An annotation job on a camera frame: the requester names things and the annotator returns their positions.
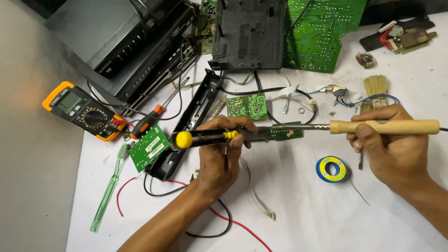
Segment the human arm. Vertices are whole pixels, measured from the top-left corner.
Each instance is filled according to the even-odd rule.
[[[395,104],[354,116],[352,121],[412,119]],[[428,139],[427,135],[380,135],[366,124],[347,134],[356,152],[365,148],[369,153],[372,173],[448,239],[448,191],[437,185],[426,169]]]
[[[257,131],[257,127],[246,117],[217,117],[198,127],[198,130],[236,127]],[[238,160],[243,140],[240,134],[229,144],[202,146],[199,149],[201,169],[198,178],[137,230],[118,251],[169,251],[191,223],[235,183],[240,169]]]

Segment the digital multimeter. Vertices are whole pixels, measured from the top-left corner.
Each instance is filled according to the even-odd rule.
[[[112,123],[113,119],[122,120],[115,112],[67,81],[51,92],[42,106],[106,142],[114,139],[119,134],[118,131],[125,127],[124,124]]]

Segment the blue wire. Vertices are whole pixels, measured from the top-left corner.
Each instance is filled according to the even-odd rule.
[[[347,106],[347,107],[351,107],[351,106],[353,106],[353,105],[356,105],[356,104],[358,104],[358,103],[361,103],[361,102],[363,102],[363,101],[370,100],[370,99],[372,99],[372,98],[376,98],[376,97],[387,97],[387,98],[391,98],[391,99],[393,99],[393,100],[395,101],[395,103],[400,104],[400,100],[399,100],[398,98],[396,98],[396,97],[394,97],[394,96],[392,96],[392,95],[388,95],[388,94],[377,94],[377,95],[372,95],[372,96],[369,96],[369,97],[367,97],[367,98],[365,98],[365,99],[363,99],[363,100],[361,100],[361,101],[359,101],[359,102],[355,102],[355,103],[343,103],[343,102],[339,101],[339,99],[336,99],[336,101],[337,101],[339,104],[342,104],[342,105]]]

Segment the solder wire spool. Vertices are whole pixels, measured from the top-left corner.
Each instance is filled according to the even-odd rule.
[[[336,169],[334,175],[328,172],[331,165]],[[326,156],[317,161],[316,173],[325,182],[338,183],[347,177],[347,167],[341,159],[335,156]]]

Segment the gray wall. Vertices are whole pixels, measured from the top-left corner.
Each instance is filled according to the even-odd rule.
[[[41,103],[83,83],[52,49],[43,19],[0,0],[0,251],[64,251],[84,131]]]

